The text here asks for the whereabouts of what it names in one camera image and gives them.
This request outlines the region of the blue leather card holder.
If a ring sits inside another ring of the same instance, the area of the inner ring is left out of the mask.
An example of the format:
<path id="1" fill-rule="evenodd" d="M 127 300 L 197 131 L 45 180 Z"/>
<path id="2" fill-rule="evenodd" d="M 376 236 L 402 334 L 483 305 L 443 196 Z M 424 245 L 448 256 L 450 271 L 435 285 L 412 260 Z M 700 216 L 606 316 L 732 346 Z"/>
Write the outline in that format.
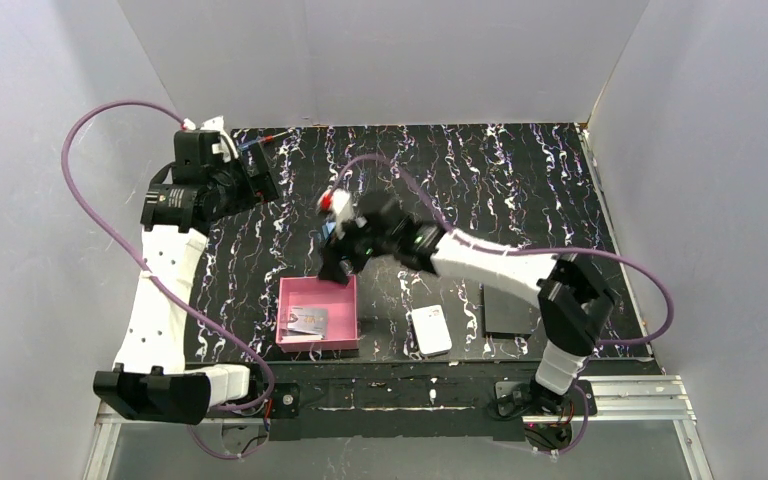
<path id="1" fill-rule="evenodd" d="M 337 232 L 336 232 L 336 223 L 333 221 L 326 222 L 322 227 L 322 245 L 323 246 L 333 246 L 334 243 L 338 240 Z"/>

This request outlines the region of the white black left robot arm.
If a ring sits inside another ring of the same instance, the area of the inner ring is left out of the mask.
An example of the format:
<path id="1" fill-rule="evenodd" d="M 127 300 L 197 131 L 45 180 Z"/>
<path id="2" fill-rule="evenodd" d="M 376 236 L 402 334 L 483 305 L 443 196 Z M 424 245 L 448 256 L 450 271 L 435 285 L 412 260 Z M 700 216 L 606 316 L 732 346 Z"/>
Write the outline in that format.
<path id="1" fill-rule="evenodd" d="M 278 197 L 263 151 L 250 174 L 221 127 L 175 133 L 174 159 L 150 181 L 140 217 L 148 267 L 138 281 L 122 346 L 94 393 L 129 420 L 196 425 L 214 407 L 249 394 L 251 370 L 239 364 L 186 367 L 185 326 L 197 265 L 210 227 Z"/>

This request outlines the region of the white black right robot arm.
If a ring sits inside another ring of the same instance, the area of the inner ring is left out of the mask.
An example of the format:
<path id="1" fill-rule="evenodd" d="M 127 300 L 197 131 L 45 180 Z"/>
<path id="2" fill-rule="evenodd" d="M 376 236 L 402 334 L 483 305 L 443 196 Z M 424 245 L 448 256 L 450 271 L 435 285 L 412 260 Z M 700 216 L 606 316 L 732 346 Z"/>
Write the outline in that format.
<path id="1" fill-rule="evenodd" d="M 409 270 L 478 282 L 537 308 L 547 336 L 544 353 L 527 386 L 495 401 L 496 415 L 564 412 L 617 302 L 589 258 L 527 254 L 484 241 L 440 220 L 421 220 L 380 191 L 354 202 L 349 192 L 329 189 L 317 210 L 334 225 L 319 249 L 322 281 L 347 285 L 369 260 L 389 256 Z"/>

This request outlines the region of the pink plastic tray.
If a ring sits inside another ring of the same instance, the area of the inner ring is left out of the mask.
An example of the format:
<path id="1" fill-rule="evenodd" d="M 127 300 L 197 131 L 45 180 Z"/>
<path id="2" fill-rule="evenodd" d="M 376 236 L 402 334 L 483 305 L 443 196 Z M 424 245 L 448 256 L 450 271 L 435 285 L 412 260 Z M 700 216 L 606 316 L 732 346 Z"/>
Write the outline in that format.
<path id="1" fill-rule="evenodd" d="M 276 344 L 285 353 L 356 350 L 359 343 L 357 282 L 316 277 L 280 280 Z"/>

